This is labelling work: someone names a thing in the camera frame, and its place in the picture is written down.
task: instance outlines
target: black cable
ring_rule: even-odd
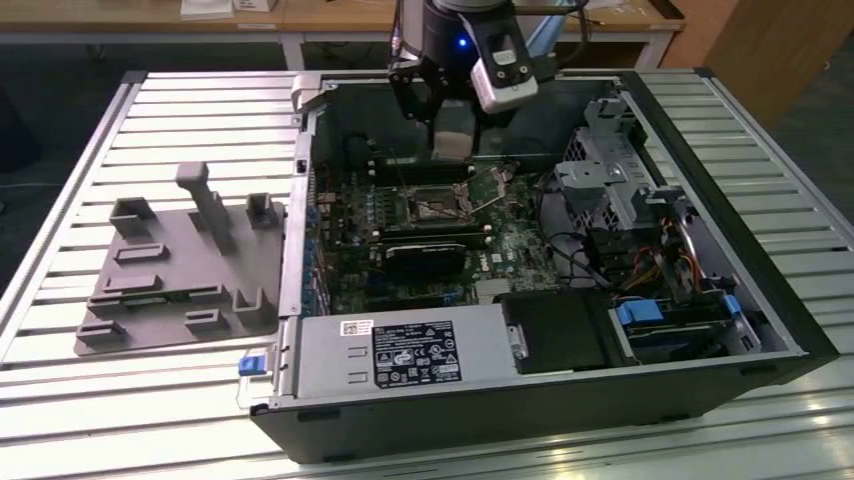
[[[552,178],[554,178],[554,171],[546,173],[542,177],[540,180],[538,182],[538,192],[536,192],[536,201],[535,201],[535,209],[536,211],[535,213],[535,217],[536,217],[536,227],[539,229],[539,233],[543,237],[543,240],[546,241],[546,245],[548,245],[551,247],[551,250],[554,253],[558,254],[558,256],[560,256],[562,258],[564,258],[568,262],[570,262],[570,268],[572,268],[572,266],[576,266],[578,268],[580,268],[591,277],[592,280],[596,282],[596,284],[604,288],[606,290],[610,291],[619,291],[622,292],[623,290],[616,288],[603,277],[602,275],[599,275],[599,273],[590,267],[590,265],[584,265],[580,261],[578,261],[572,255],[567,254],[563,250],[560,250],[560,248],[554,244],[554,239],[559,236],[570,236],[572,238],[578,239],[583,239],[584,236],[576,232],[558,232],[554,233],[551,236],[546,236],[546,231],[543,229],[543,221],[542,221],[542,211],[543,211],[543,201],[546,199],[546,193],[547,193],[547,187],[548,187],[548,182],[551,182]]]
[[[578,0],[578,25],[582,31],[582,39],[578,45],[575,45],[575,49],[568,57],[562,60],[558,60],[558,68],[566,68],[570,64],[578,59],[579,55],[587,48],[587,43],[590,42],[590,20],[587,19],[587,11],[584,7],[587,7],[587,3],[590,0]]]

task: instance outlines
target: metal table surface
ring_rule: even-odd
[[[227,203],[260,191],[287,202],[293,73],[149,74],[119,88],[0,300],[0,478],[852,476],[851,227],[715,80],[690,71],[643,78],[840,350],[838,361],[698,419],[295,464],[236,402],[236,362],[260,339],[107,357],[72,352],[116,197],[144,195],[159,210],[188,207],[171,182],[176,163],[204,160]]]

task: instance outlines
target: white label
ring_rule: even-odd
[[[275,30],[276,25],[272,23],[239,23],[237,28],[245,30]]]
[[[341,322],[341,337],[369,335],[372,328],[373,320],[344,320]]]

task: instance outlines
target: metal bracket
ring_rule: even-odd
[[[291,87],[291,104],[293,113],[305,113],[323,101],[323,74],[300,72]]]

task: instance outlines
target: white paper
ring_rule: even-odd
[[[231,0],[181,0],[181,20],[233,18]]]

